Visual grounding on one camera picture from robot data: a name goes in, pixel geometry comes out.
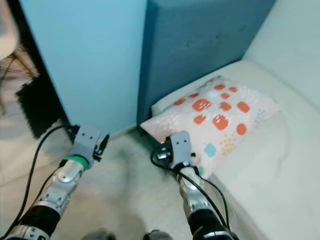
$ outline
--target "pillow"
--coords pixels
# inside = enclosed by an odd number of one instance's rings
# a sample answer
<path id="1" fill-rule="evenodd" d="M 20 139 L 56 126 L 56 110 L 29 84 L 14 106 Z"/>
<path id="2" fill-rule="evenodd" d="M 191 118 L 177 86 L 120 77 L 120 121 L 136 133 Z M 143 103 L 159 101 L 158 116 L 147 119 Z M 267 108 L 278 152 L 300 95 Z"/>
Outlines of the pillow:
<path id="1" fill-rule="evenodd" d="M 160 143 L 173 133 L 188 132 L 196 154 L 193 163 L 208 178 L 249 132 L 278 110 L 269 97 L 220 75 L 141 127 Z"/>

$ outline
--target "floor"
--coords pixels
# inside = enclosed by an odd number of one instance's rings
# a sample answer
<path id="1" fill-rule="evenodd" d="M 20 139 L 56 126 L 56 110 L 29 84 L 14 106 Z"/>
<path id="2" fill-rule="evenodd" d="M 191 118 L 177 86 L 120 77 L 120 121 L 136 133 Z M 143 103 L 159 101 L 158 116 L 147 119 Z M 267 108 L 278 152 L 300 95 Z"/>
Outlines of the floor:
<path id="1" fill-rule="evenodd" d="M 27 79 L 6 81 L 1 94 L 7 114 L 0 117 L 0 234 L 21 205 L 38 141 L 16 103 L 14 92 Z M 71 150 L 61 131 L 43 145 L 32 179 L 30 204 L 44 179 Z M 149 162 L 151 146 L 136 131 L 112 138 L 102 161 L 85 172 L 52 239 L 81 239 L 105 228 L 119 240 L 139 240 L 160 229 L 175 240 L 192 239 L 174 179 Z"/>

